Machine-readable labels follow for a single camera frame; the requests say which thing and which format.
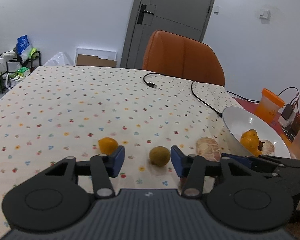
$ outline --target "ribbed gray panel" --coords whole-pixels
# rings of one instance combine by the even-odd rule
[[[3,239],[291,240],[293,237],[283,229],[250,234],[226,228],[213,220],[199,201],[181,198],[174,189],[122,189],[117,197],[98,201],[87,217],[69,229],[45,235],[12,230]]]

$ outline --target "floral print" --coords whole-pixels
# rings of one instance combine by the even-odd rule
[[[9,188],[66,156],[89,160],[100,153],[98,140],[103,137],[125,147],[116,192],[178,188],[171,162],[160,172],[149,163],[153,147],[177,145],[188,155],[195,153],[197,139],[207,136],[231,152],[224,132],[219,134],[223,122],[191,95],[191,81],[151,75],[147,81],[160,87],[153,89],[143,83],[146,73],[41,66],[0,99],[0,238],[8,230],[1,202]],[[226,106],[239,106],[220,86],[195,83],[194,92],[221,112]],[[89,189],[91,181],[86,179],[80,186]]]

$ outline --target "gray door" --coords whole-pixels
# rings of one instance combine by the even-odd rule
[[[121,67],[141,69],[149,38],[164,30],[202,41],[213,0],[135,0]]]

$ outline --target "cardboard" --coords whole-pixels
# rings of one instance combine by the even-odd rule
[[[97,56],[78,54],[77,66],[115,67],[117,61],[99,58]]]

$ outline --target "orange leather chair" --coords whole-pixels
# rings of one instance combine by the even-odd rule
[[[165,31],[152,33],[142,69],[225,86],[222,67],[208,45]]]

